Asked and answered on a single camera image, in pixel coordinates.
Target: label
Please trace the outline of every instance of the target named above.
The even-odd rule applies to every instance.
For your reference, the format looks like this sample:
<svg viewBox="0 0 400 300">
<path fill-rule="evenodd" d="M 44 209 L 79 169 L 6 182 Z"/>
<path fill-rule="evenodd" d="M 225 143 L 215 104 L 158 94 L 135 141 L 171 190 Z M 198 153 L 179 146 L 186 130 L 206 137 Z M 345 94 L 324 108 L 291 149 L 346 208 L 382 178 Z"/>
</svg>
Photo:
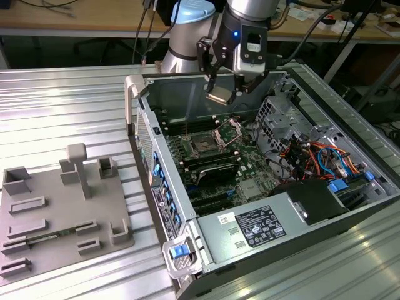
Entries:
<svg viewBox="0 0 400 300">
<path fill-rule="evenodd" d="M 236 216 L 236 221 L 252 248 L 286 235 L 269 205 L 240 214 Z"/>
<path fill-rule="evenodd" d="M 218 219 L 219 219 L 219 222 L 221 223 L 221 225 L 227 224 L 227 223 L 235 221 L 235 214 L 233 212 L 230 212 L 229 214 L 222 214 L 222 215 L 218 216 Z"/>
<path fill-rule="evenodd" d="M 166 205 L 159 187 L 152 188 L 152 194 L 157 205 L 158 213 L 161 217 L 162 225 L 168 236 L 168 240 L 170 241 L 176 237 L 176 232 L 169 216 L 168 205 Z"/>
</svg>

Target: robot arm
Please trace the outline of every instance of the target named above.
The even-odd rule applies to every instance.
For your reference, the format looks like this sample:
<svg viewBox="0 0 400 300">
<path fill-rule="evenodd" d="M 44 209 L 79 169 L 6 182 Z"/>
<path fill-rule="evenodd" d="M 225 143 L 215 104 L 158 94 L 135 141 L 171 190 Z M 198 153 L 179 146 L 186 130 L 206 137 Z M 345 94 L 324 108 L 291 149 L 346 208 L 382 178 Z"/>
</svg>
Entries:
<svg viewBox="0 0 400 300">
<path fill-rule="evenodd" d="M 280 26 L 281 20 L 271 24 L 279 0 L 228 0 L 214 41 L 203 37 L 197 42 L 200 71 L 208 77 L 207 97 L 220 104 L 232 104 L 238 93 L 251 93 L 275 69 L 280 58 L 267 53 L 268 31 Z M 210 50 L 216 62 L 210 62 Z M 216 87 L 219 69 L 225 67 L 234 73 L 234 88 L 227 91 Z"/>
<path fill-rule="evenodd" d="M 296 56 L 318 23 L 337 6 L 308 4 L 286 0 L 280 20 L 272 24 L 279 0 L 227 0 L 222 14 L 206 0 L 178 0 L 182 10 L 173 12 L 176 24 L 171 31 L 169 51 L 162 61 L 162 73 L 186 73 L 200 70 L 209 81 L 207 98 L 223 105 L 232 104 L 241 93 L 251 93 L 268 75 L 269 70 L 283 66 Z M 268 31 L 280 27 L 289 13 L 289 4 L 326 9 L 309 28 L 296 50 L 286 59 L 268 54 Z M 215 63 L 211 64 L 210 54 Z M 216 86 L 221 67 L 234 74 L 232 91 Z"/>
</svg>

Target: workbench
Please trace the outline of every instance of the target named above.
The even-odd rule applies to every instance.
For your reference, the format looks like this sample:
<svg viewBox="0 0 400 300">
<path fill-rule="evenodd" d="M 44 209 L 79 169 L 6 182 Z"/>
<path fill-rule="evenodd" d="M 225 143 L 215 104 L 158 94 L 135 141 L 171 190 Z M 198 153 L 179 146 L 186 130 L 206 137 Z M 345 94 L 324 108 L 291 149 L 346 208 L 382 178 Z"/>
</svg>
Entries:
<svg viewBox="0 0 400 300">
<path fill-rule="evenodd" d="M 32 7 L 18 0 L 11 9 L 0 10 L 0 36 L 67 36 L 88 38 L 134 38 L 143 11 L 141 0 L 81 0 L 70 5 L 76 17 L 67 17 L 42 7 Z M 153 11 L 149 11 L 139 34 L 146 38 Z M 310 28 L 312 20 L 299 21 L 289 16 L 282 27 L 269 32 L 269 41 L 300 41 Z M 366 21 L 366 27 L 359 30 L 344 48 L 325 76 L 329 82 L 349 56 L 356 44 L 400 44 L 375 27 L 376 21 Z M 167 27 L 156 14 L 151 37 L 158 38 Z M 337 43 L 339 35 L 330 30 L 316 28 L 309 38 L 314 43 Z M 7 66 L 0 44 L 0 69 Z"/>
<path fill-rule="evenodd" d="M 128 249 L 0 287 L 1 299 L 175 299 L 148 208 L 152 199 L 144 196 L 124 119 L 125 77 L 155 71 L 149 65 L 0 73 L 1 172 L 21 165 L 30 173 L 59 168 L 65 147 L 74 143 L 86 144 L 88 161 L 110 155 L 118 165 L 135 239 Z M 303 72 L 304 78 L 312 75 Z M 338 113 L 345 115 L 345 109 Z M 373 127 L 365 130 L 367 123 L 356 113 L 346 120 L 366 141 L 379 135 Z M 381 157 L 388 157 L 388 148 L 399 153 L 394 146 L 381 152 L 378 142 L 370 145 Z M 398 165 L 391 164 L 396 172 Z M 399 299 L 399 248 L 400 202 L 198 299 Z"/>
</svg>

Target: slotted metal surface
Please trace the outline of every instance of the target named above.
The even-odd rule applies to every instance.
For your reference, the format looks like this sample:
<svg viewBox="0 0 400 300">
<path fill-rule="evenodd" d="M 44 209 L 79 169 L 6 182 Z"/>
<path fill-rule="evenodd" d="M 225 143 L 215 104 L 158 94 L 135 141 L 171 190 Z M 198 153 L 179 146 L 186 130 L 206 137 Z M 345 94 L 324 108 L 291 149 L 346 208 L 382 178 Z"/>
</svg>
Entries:
<svg viewBox="0 0 400 300">
<path fill-rule="evenodd" d="M 139 115 L 137 116 L 137 135 L 140 138 L 140 143 L 142 145 L 146 161 L 149 165 L 149 169 L 153 169 L 153 143 L 149 135 L 149 129 L 144 122 L 141 110 L 138 109 Z"/>
<path fill-rule="evenodd" d="M 294 66 L 313 78 L 312 71 Z M 2 287 L 1 299 L 175 299 L 124 133 L 124 78 L 153 72 L 153 67 L 117 66 L 0 73 L 0 170 L 14 163 L 30 172 L 58 168 L 65 146 L 76 141 L 87 144 L 90 159 L 112 155 L 136 241 L 132 248 Z M 346 109 L 343 118 L 360 126 L 360 134 L 365 121 Z M 370 146 L 386 151 L 383 155 L 395 153 L 390 145 L 382 149 L 380 138 Z M 400 202 L 200 299 L 400 299 L 398 249 Z"/>
<path fill-rule="evenodd" d="M 154 72 L 118 66 L 0 73 L 0 172 L 59 168 L 73 143 L 86 144 L 89 160 L 111 155 L 135 239 L 128 249 L 3 286 L 1 299 L 175 299 L 124 120 L 124 78 Z"/>
</svg>

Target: sticker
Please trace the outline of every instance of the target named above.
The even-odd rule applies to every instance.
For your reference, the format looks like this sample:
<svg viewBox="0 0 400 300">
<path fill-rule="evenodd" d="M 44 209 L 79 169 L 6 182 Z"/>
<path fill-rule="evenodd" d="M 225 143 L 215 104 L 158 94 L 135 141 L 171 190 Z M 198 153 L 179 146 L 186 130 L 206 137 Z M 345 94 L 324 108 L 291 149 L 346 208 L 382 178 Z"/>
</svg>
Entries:
<svg viewBox="0 0 400 300">
<path fill-rule="evenodd" d="M 252 248 L 286 235 L 285 230 L 269 205 L 245 212 L 235 218 L 247 243 Z"/>
<path fill-rule="evenodd" d="M 233 212 L 230 212 L 229 214 L 222 214 L 222 215 L 218 216 L 218 219 L 219 219 L 219 222 L 221 223 L 221 225 L 227 224 L 227 223 L 235 221 L 235 214 Z"/>
</svg>

